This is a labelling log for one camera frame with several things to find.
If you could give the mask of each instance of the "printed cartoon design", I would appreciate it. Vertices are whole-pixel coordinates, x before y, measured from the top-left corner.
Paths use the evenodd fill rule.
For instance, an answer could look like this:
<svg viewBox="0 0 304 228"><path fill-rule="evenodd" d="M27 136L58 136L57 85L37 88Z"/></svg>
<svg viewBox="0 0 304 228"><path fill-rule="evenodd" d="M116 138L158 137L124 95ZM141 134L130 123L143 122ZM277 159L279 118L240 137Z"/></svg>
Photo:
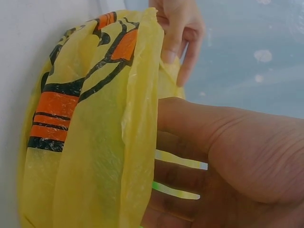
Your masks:
<svg viewBox="0 0 304 228"><path fill-rule="evenodd" d="M56 45L50 55L51 70L46 72L41 79L41 97L33 117L28 147L62 152L71 117L77 104L110 83L125 66L132 65L139 23L129 22L127 18L116 20L115 12L95 19L97 25L93 35L100 38L98 46L108 45L111 41L112 44L106 51L104 58L95 64L85 77L76 81L48 83L48 78L52 77L55 71L54 62L61 48L68 42L73 33L83 29L85 25L68 30ZM103 32L103 28L112 23L119 23L122 27L122 31L116 37L111 37L108 33ZM132 25L133 28L128 30L127 24ZM82 91L83 84L89 77L93 76L94 72L111 63L116 63L117 66L109 75L90 89Z"/></svg>

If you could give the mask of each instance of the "white wall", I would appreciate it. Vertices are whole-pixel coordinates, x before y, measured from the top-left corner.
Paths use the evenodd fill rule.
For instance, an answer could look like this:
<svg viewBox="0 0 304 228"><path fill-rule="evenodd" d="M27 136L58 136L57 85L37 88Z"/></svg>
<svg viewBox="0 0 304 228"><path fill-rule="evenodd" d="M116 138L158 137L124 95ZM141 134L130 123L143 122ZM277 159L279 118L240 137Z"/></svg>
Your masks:
<svg viewBox="0 0 304 228"><path fill-rule="evenodd" d="M44 62L67 29L123 7L123 0L1 1L0 227L19 227L16 202L19 138L30 91Z"/></svg>

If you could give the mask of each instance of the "crumpled plastic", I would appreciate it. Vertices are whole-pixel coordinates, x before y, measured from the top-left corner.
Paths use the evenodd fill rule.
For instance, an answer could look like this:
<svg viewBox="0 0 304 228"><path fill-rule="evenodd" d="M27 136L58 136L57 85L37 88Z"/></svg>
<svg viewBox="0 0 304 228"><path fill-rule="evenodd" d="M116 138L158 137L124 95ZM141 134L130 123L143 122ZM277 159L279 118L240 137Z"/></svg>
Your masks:
<svg viewBox="0 0 304 228"><path fill-rule="evenodd" d="M23 228L137 228L153 183L159 98L184 98L161 62L156 10L68 30L32 92L19 157ZM157 151L156 157L199 164ZM189 197L189 193L156 188Z"/></svg>

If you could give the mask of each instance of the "fingernail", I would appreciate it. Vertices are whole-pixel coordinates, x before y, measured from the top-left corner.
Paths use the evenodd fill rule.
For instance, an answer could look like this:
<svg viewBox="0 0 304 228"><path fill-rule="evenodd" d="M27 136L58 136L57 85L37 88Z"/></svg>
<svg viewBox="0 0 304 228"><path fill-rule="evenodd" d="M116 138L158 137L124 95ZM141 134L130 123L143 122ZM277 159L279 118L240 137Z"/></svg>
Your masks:
<svg viewBox="0 0 304 228"><path fill-rule="evenodd" d="M165 62L165 63L169 63L172 64L175 60L176 54L172 51L163 51L161 53L161 59Z"/></svg>

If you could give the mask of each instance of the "knuckle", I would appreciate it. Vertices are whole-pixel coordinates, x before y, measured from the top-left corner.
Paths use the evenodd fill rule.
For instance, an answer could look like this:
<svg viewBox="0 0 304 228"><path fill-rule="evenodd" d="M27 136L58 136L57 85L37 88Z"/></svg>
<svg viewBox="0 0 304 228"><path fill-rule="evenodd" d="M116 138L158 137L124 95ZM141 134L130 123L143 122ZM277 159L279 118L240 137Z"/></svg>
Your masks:
<svg viewBox="0 0 304 228"><path fill-rule="evenodd" d="M176 179L178 177L178 166L174 166L166 174L165 177L165 182L169 185L172 186L176 182Z"/></svg>
<svg viewBox="0 0 304 228"><path fill-rule="evenodd" d="M187 158L187 147L188 144L179 138L175 145L175 154L180 158Z"/></svg>
<svg viewBox="0 0 304 228"><path fill-rule="evenodd" d="M169 196L164 199L162 204L165 213L168 213L174 209L174 201Z"/></svg>

